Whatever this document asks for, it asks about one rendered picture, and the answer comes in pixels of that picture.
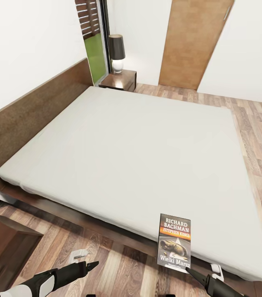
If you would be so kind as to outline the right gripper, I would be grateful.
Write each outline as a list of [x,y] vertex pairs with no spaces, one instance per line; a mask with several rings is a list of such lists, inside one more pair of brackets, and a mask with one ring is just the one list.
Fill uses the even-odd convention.
[[186,271],[198,280],[211,297],[236,297],[235,290],[218,278],[213,278],[208,274],[207,277],[193,269],[186,267]]

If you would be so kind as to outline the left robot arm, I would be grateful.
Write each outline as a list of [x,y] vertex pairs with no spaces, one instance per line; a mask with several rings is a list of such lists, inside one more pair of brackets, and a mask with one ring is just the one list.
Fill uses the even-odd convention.
[[46,297],[60,287],[84,278],[89,271],[99,264],[99,261],[88,263],[78,262],[77,259],[86,257],[88,251],[85,249],[75,250],[71,253],[68,266],[61,269],[42,271],[33,278],[5,291],[0,292],[0,297]]

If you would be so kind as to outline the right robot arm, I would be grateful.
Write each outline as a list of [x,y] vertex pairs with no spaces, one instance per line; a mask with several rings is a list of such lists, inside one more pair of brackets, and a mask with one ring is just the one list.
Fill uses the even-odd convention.
[[219,264],[210,264],[210,268],[215,273],[212,275],[208,274],[207,277],[188,267],[186,267],[186,271],[206,288],[207,294],[211,297],[249,297],[248,295],[242,295],[235,291],[232,287],[223,282],[224,277]]

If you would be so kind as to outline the hardback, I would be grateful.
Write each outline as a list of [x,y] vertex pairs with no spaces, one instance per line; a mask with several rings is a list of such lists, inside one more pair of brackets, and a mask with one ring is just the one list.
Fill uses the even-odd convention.
[[191,220],[160,214],[156,264],[190,275]]

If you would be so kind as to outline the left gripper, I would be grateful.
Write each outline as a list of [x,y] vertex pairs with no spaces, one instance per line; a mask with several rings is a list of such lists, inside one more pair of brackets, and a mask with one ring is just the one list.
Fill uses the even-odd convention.
[[77,280],[78,278],[84,278],[89,271],[91,271],[94,267],[99,264],[99,261],[88,263],[86,266],[86,261],[72,263],[68,266],[65,266],[66,270],[66,282],[64,286],[68,285],[69,283]]

